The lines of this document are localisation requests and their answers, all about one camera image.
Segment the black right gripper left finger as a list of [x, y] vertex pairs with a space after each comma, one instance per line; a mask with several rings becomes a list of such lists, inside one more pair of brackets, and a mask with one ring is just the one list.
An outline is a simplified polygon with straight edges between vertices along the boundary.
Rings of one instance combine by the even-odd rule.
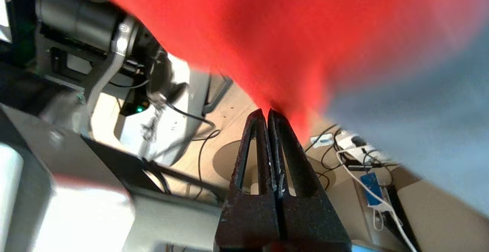
[[[257, 195], [243, 191], [252, 139], [256, 140]], [[227, 196], [215, 231], [216, 250], [262, 250], [279, 239], [273, 169], [267, 122], [263, 111], [258, 109], [247, 117], [243, 129]]]

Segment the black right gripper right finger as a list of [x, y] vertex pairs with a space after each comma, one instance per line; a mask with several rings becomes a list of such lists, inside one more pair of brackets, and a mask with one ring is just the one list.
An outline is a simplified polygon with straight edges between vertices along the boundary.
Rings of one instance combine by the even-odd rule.
[[350, 242], [290, 122], [283, 114], [270, 110], [267, 128], [283, 236], [299, 242]]

